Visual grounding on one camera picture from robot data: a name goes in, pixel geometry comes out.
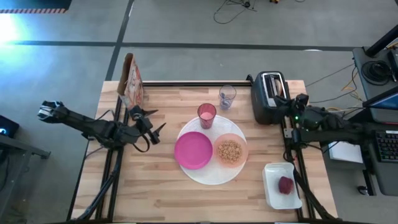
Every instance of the pink plate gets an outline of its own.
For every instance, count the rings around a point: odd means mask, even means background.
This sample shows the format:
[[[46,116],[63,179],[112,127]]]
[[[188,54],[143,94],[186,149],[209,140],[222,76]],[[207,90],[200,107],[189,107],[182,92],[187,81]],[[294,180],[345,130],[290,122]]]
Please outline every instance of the pink plate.
[[[187,169],[204,167],[213,155],[211,141],[202,133],[192,131],[183,134],[175,143],[174,157]]]

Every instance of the black toaster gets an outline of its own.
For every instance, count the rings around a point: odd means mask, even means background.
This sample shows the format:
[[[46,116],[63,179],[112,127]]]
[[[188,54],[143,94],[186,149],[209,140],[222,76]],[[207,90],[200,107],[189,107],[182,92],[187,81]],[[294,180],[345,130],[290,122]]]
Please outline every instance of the black toaster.
[[[277,105],[274,97],[290,99],[289,89],[281,72],[260,72],[252,82],[251,103],[254,118],[259,124],[277,124]]]

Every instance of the gray floor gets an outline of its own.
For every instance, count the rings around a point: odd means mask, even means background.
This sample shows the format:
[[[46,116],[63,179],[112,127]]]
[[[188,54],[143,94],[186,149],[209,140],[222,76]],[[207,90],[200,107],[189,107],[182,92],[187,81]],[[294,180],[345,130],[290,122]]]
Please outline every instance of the gray floor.
[[[63,15],[0,14],[0,40],[115,42],[128,0],[74,0]],[[264,44],[354,47],[370,45],[398,21],[393,0],[306,0],[279,4],[257,0],[228,25],[213,21],[223,1],[135,0],[124,42]],[[220,20],[235,12],[223,9]],[[43,100],[61,100],[70,109],[94,116],[114,47],[0,46],[0,114],[21,124],[18,139],[52,152],[33,159],[20,186],[15,209],[28,223],[66,219],[87,141],[64,125],[37,117]],[[351,63],[351,52],[298,50],[167,49],[122,47],[112,80],[118,80],[123,56],[136,54],[145,80],[235,80],[263,70],[279,70],[286,79],[310,83]],[[307,88],[311,101],[338,96],[353,67]],[[346,108],[349,96],[318,104]],[[363,197],[360,170],[326,160],[339,217],[371,223],[395,223],[398,198]]]

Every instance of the wooden tabletop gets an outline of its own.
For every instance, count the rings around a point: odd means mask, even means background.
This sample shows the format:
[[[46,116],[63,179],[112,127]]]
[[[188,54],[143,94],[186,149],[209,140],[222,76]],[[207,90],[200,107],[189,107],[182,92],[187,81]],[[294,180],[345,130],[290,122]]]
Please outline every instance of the wooden tabletop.
[[[290,95],[306,93],[301,80],[287,81]],[[114,109],[117,82],[104,82],[97,117]],[[167,122],[160,133],[160,144],[140,153],[126,145],[120,173],[114,222],[275,222],[297,221],[294,210],[274,210],[266,203],[261,171],[282,158],[284,142],[280,126],[257,124],[252,111],[250,88],[237,87],[229,111],[219,110],[219,87],[145,87],[145,110],[158,109],[150,116],[155,128]],[[191,180],[174,159],[174,144],[183,126],[197,116],[202,103],[212,103],[217,113],[236,123],[248,142],[249,157],[243,170],[232,181],[203,185]],[[138,146],[145,148],[143,141]],[[88,153],[99,147],[91,142]],[[308,181],[320,203],[337,217],[322,153],[303,150]],[[83,213],[98,193],[106,150],[92,154],[84,163],[72,218]],[[104,214],[108,210],[104,204]],[[305,200],[303,210],[306,212]]]

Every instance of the red fruit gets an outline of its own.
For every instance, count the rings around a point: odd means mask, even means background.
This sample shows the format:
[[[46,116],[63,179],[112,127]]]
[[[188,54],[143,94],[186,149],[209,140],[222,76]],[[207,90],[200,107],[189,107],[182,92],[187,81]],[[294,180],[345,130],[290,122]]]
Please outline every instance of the red fruit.
[[[281,177],[278,183],[279,192],[290,194],[293,191],[293,180],[288,177]]]

